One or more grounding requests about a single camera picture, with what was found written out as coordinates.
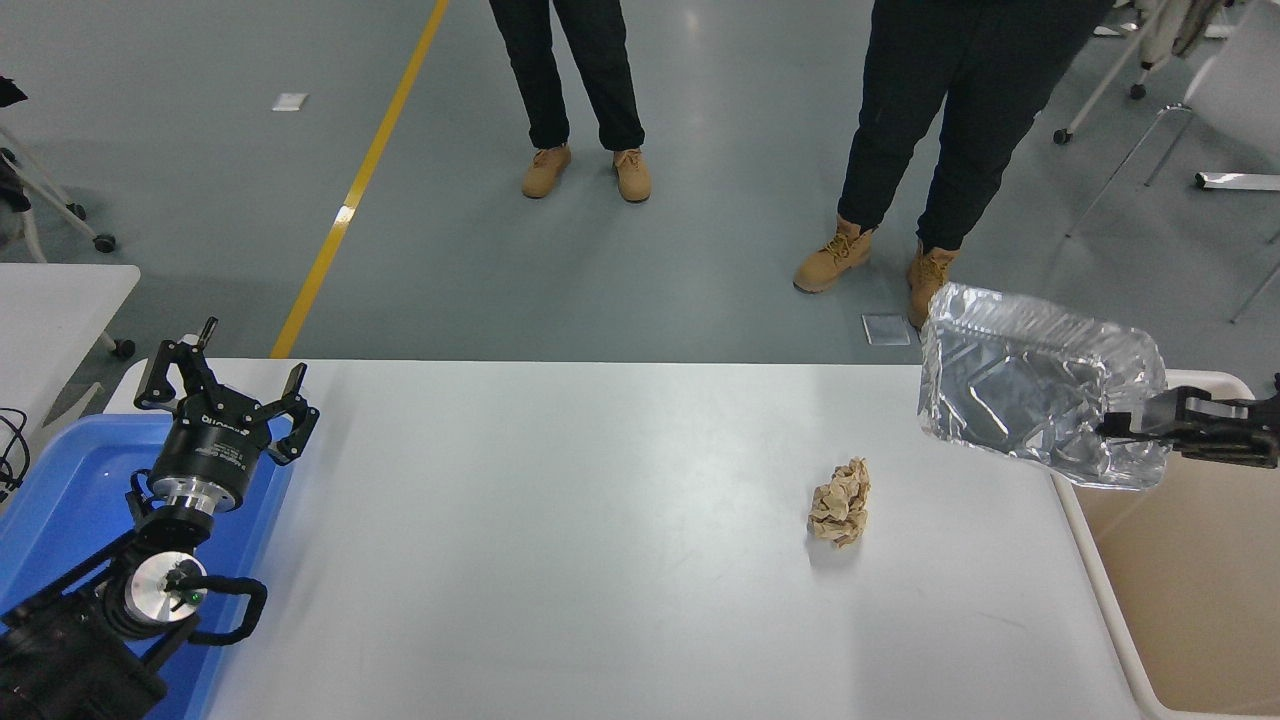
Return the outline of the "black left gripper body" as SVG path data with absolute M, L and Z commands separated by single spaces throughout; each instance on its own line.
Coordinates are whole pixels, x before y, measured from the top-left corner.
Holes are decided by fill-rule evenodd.
M 177 483 L 196 480 L 218 487 L 223 496 L 242 497 L 270 442 L 265 423 L 244 427 L 201 407 L 182 409 L 150 471 L 150 492 L 170 495 Z

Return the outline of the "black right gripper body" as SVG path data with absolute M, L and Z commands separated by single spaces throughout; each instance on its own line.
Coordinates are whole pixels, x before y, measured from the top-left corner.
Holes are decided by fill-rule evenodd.
M 1279 374 L 1274 377 L 1274 386 L 1271 397 L 1257 400 L 1248 410 L 1254 445 L 1263 456 L 1260 465 L 1267 469 L 1277 469 L 1279 462 Z

